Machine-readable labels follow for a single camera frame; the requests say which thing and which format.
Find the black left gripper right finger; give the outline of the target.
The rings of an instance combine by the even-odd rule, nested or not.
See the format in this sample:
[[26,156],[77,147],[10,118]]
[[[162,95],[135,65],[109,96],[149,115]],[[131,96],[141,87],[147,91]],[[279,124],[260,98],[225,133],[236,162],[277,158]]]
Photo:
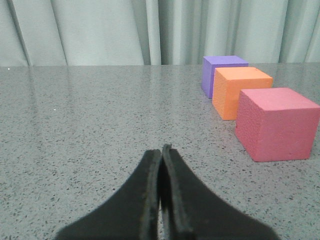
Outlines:
[[214,194],[176,149],[162,149],[161,207],[169,240],[277,240],[267,225]]

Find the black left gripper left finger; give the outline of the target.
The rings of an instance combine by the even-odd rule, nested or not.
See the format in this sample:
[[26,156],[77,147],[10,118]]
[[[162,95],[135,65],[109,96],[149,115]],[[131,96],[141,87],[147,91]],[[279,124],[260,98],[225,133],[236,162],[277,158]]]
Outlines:
[[156,240],[161,152],[147,150],[127,181],[104,204],[60,230],[58,240]]

